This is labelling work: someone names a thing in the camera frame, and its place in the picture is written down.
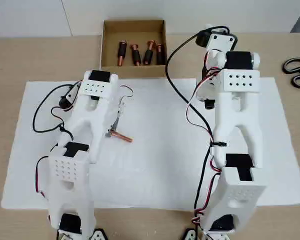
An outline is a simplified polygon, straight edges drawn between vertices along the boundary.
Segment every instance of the table surface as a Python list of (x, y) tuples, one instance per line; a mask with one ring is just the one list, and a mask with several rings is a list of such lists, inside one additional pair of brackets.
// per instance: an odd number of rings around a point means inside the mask
[[(300, 57), (300, 33), (237, 36), (236, 50), (259, 53), (261, 76), (276, 79), (300, 166), (300, 89), (292, 87), (291, 76), (281, 71), (284, 60)], [(168, 52), (187, 37), (168, 35)], [(100, 46), (100, 36), (0, 39), (0, 202), (26, 82), (79, 80), (85, 70), (98, 68)], [(196, 77), (201, 67), (202, 50), (191, 43), (175, 56), (169, 70), (174, 78), (189, 78)], [(109, 240), (178, 240), (192, 226), (190, 212), (138, 208), (96, 209), (95, 214)], [(0, 207), (0, 240), (31, 237), (55, 239), (46, 210)], [(259, 207), (247, 227), (231, 239), (300, 239), (300, 205)]]

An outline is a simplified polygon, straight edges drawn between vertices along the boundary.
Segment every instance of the scissors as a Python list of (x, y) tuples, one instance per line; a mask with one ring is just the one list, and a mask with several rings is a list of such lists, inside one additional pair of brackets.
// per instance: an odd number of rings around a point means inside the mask
[[(300, 73), (300, 66), (299, 67), (295, 67), (295, 68), (288, 68), (288, 65), (290, 63), (300, 63), (300, 57), (294, 57), (294, 58), (290, 58), (287, 61), (285, 61), (282, 65), (282, 71), (285, 74), (295, 74), (295, 73)], [(294, 86), (295, 88), (300, 89), (300, 84), (298, 83), (298, 80), (300, 80), (300, 74), (294, 76), (291, 79), (291, 84), (292, 86)]]

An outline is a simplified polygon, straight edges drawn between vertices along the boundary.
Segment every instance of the open cardboard box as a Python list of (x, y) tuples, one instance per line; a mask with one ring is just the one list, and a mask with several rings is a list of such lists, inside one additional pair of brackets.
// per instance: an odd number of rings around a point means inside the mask
[[(126, 40), (127, 47), (122, 66), (118, 66), (119, 42)], [(148, 48), (148, 41), (162, 44), (167, 58), (166, 28), (164, 20), (105, 20), (103, 23), (101, 69), (118, 74), (119, 78), (161, 78), (165, 65), (157, 64), (156, 49), (151, 65), (135, 66), (130, 44), (138, 44), (141, 61)]]

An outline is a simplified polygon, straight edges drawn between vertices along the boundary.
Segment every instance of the mounting plate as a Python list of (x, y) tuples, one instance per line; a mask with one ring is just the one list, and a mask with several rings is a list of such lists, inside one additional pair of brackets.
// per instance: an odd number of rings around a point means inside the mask
[(80, 95), (108, 98), (111, 95), (112, 84), (110, 82), (84, 80), (79, 89)]

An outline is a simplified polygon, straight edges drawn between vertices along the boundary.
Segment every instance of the copper pipe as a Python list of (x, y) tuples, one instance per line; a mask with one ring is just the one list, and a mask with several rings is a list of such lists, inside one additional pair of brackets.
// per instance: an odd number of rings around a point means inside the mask
[[(139, 54), (139, 50), (138, 50), (138, 48), (139, 48), (139, 46), (138, 46), (138, 44), (131, 44), (130, 45), (130, 48), (133, 50), (133, 51), (138, 51), (138, 56), (139, 56), (139, 58), (140, 58), (140, 54)], [(136, 65), (136, 66), (140, 66), (140, 61), (139, 60), (135, 60), (135, 59), (133, 59), (133, 62), (134, 62), (134, 64)]]
[(162, 51), (162, 44), (158, 44), (156, 46), (156, 50), (158, 51), (158, 53), (161, 53), (161, 51)]
[(119, 49), (118, 49), (118, 66), (121, 67), (124, 63), (124, 59), (126, 56), (126, 47), (127, 41), (122, 40), (119, 42)]
[(152, 50), (155, 44), (156, 44), (155, 40), (148, 41), (148, 49)]
[(122, 66), (123, 61), (124, 61), (124, 56), (119, 56), (119, 58), (118, 58), (118, 66), (119, 67)]
[(118, 137), (118, 138), (120, 138), (122, 140), (125, 140), (125, 141), (129, 142), (129, 143), (132, 143), (132, 141), (133, 141), (132, 138), (124, 136), (124, 135), (122, 135), (122, 134), (120, 134), (120, 133), (118, 133), (118, 132), (116, 132), (114, 130), (110, 130), (110, 134), (111, 134), (111, 136), (116, 136), (116, 137)]
[(137, 44), (131, 44), (130, 46), (132, 48), (132, 50), (138, 50), (138, 45)]

